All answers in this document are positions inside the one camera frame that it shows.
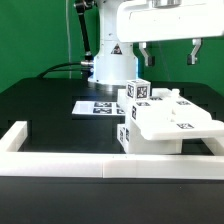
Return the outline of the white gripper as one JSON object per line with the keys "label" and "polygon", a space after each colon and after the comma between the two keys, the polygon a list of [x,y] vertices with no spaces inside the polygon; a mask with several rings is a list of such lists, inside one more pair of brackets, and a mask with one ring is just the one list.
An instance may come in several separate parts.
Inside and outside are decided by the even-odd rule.
{"label": "white gripper", "polygon": [[117,36],[121,42],[140,42],[147,67],[155,65],[148,49],[149,41],[193,39],[187,64],[195,65],[203,37],[224,35],[224,0],[177,0],[158,7],[155,0],[131,0],[117,11]]}

